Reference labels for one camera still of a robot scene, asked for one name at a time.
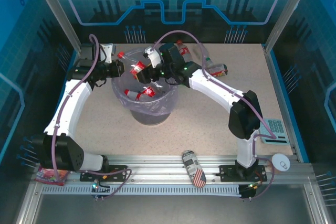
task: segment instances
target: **white robotic arm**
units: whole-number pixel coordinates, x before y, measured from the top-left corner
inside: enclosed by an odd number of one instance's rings
[[[52,121],[45,128],[44,134],[33,136],[33,146],[44,168],[53,168],[51,145],[55,127],[58,128],[55,135],[55,162],[58,169],[79,171],[104,170],[104,168],[108,167],[106,157],[84,152],[74,141],[80,113],[94,86],[98,86],[97,81],[120,77],[124,72],[123,63],[119,60],[112,60],[112,55],[115,53],[114,44],[99,45],[99,48],[100,53],[97,56],[99,57],[99,62],[92,70],[93,58],[90,58],[93,56],[94,48],[90,46],[89,55],[82,55],[82,58],[68,72],[65,92]],[[83,82],[72,91],[72,95],[69,95],[70,91],[81,80]],[[64,101],[68,96],[70,97],[64,105]],[[60,114],[59,124],[57,124],[57,117],[60,111],[62,113]]]
[[[210,74],[206,78],[201,69],[196,70],[193,73],[193,76],[189,78],[190,88],[194,90],[198,90],[201,93],[207,95],[209,98],[219,103],[223,108],[226,109],[228,113],[233,106],[234,102],[238,102],[240,99],[218,85],[210,82],[208,78],[215,80],[216,82],[220,82],[216,78],[212,77]],[[243,96],[243,92],[240,90],[236,90],[222,82],[222,85],[231,89],[233,92]],[[246,139],[237,138],[238,140],[238,155],[237,162],[241,164],[245,168],[251,167],[251,165],[256,161],[255,156],[253,155],[253,135],[257,132],[257,130],[251,135],[251,137]]]

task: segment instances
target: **robotic arm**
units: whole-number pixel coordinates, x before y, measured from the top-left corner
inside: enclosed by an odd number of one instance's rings
[[[159,51],[161,56],[151,48],[145,50],[144,56],[151,60],[152,65],[137,74],[138,80],[142,83],[150,83],[162,77],[173,78],[178,84],[198,90],[224,107],[229,113],[229,129],[238,140],[237,173],[241,175],[241,178],[250,175],[258,165],[258,161],[253,155],[253,136],[260,127],[260,120],[245,102],[232,93],[248,100],[261,115],[256,94],[252,91],[244,93],[236,90],[210,74],[207,77],[204,76],[201,66],[192,61],[185,62],[173,43],[161,46]],[[231,93],[214,82],[225,86],[231,90]]]
[[[137,74],[138,80],[142,83],[150,83],[159,78],[172,78],[178,84],[183,84],[188,88],[204,93],[224,107],[229,113],[229,129],[238,140],[237,173],[241,178],[249,176],[254,171],[255,166],[258,165],[258,160],[253,155],[253,135],[259,129],[260,121],[249,106],[239,97],[220,88],[209,81],[209,78],[214,82],[224,85],[231,92],[244,97],[261,115],[256,94],[252,91],[244,93],[233,89],[210,75],[207,77],[204,76],[201,66],[192,61],[185,62],[173,43],[164,44],[159,48],[159,51],[160,54],[156,50],[152,50],[151,47],[145,50],[144,56],[148,57],[152,64]],[[115,46],[113,44],[101,45],[100,61],[95,66],[91,75],[75,90],[64,107],[60,124],[57,125],[59,129],[56,136],[55,155],[58,169],[108,172],[109,164],[107,158],[102,155],[84,152],[76,144],[74,138],[76,125],[83,105],[93,88],[98,86],[97,81],[106,81],[106,78],[119,77],[124,72],[123,63],[111,59],[114,52]],[[91,66],[91,59],[82,59],[69,71],[66,89],[54,118],[46,127],[44,134],[37,135],[33,139],[33,146],[44,168],[53,167],[50,153],[51,140],[60,107],[64,99],[69,95],[69,91],[88,73]]]
[[[106,78],[119,77],[124,73],[123,63],[119,60],[112,60],[112,56],[115,54],[114,44],[100,45],[100,53],[98,55],[99,62],[95,65],[90,76],[72,93],[63,108],[60,123],[56,125],[57,116],[65,98],[69,96],[70,90],[88,73],[93,64],[93,52],[95,51],[95,47],[90,45],[88,49],[92,49],[92,53],[90,53],[90,50],[83,50],[83,52],[89,51],[89,55],[83,53],[82,59],[79,59],[68,72],[66,88],[62,100],[52,121],[45,128],[44,134],[35,135],[33,137],[33,147],[35,148],[41,166],[44,168],[53,168],[50,150],[54,127],[57,126],[59,128],[56,136],[55,158],[58,169],[74,171],[101,170],[109,172],[109,164],[105,156],[84,152],[74,139],[76,126],[84,103],[94,87],[99,87],[97,81],[104,81],[105,83]]]

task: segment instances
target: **blue wall panel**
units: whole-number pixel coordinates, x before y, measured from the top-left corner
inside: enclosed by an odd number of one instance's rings
[[[34,165],[20,147],[52,118],[72,48],[45,0],[0,0],[0,27],[0,216],[14,223]]]
[[[336,167],[335,0],[301,0],[274,52],[308,156]]]
[[[95,31],[106,42],[144,42],[124,35],[126,26],[132,25],[142,26],[146,42],[176,28],[193,32],[203,42],[227,42],[225,36],[231,28],[241,35],[248,32],[244,39],[241,36],[232,42],[265,42],[286,1],[60,0],[83,41],[89,31]]]

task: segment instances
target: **can with american flag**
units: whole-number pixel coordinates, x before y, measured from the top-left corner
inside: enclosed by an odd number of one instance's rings
[[[206,177],[198,162],[196,154],[190,150],[185,151],[182,154],[182,161],[194,186],[198,188],[204,187],[206,184]]]

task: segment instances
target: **calculator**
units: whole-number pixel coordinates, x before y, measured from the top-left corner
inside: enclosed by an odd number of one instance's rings
[[[271,131],[277,137],[276,139],[270,139],[267,137],[261,137],[261,140],[264,144],[277,144],[277,145],[289,145],[289,139],[286,133],[286,129],[282,120],[279,119],[264,119],[266,124],[269,126]],[[269,135],[269,132],[265,126],[261,123],[260,129],[261,134]]]

